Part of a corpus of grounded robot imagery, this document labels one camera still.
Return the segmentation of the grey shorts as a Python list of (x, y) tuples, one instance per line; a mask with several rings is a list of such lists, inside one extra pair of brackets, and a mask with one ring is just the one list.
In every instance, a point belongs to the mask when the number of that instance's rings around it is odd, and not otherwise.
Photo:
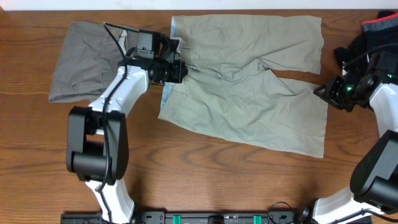
[(58, 57), (49, 101), (95, 101), (115, 79), (122, 53), (137, 46), (139, 29), (75, 21)]

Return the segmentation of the beige shorts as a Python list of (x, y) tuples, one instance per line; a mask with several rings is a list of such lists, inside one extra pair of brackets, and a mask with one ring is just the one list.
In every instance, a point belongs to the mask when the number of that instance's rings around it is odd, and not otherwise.
[(164, 86), (159, 118), (227, 141), (321, 158), (327, 104), (315, 84), (278, 70), (321, 71), (322, 20), (314, 16), (173, 16), (188, 75)]

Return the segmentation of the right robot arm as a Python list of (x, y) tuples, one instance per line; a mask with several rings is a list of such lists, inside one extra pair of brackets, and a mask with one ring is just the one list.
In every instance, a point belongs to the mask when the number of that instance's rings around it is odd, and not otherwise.
[(349, 186), (307, 205), (297, 223), (370, 223), (372, 217), (397, 223), (397, 55), (373, 54), (357, 82), (337, 76), (314, 94), (339, 110), (371, 109), (379, 140), (355, 167)]

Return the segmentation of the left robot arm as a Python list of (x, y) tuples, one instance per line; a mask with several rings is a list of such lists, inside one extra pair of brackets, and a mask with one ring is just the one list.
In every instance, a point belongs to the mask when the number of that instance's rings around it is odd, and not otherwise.
[(152, 82), (181, 83), (188, 73), (181, 38), (148, 30), (135, 31), (134, 37), (130, 49), (116, 44), (122, 59), (104, 93), (68, 115), (67, 169), (93, 191), (105, 223), (129, 223), (134, 212), (124, 181), (129, 112)]

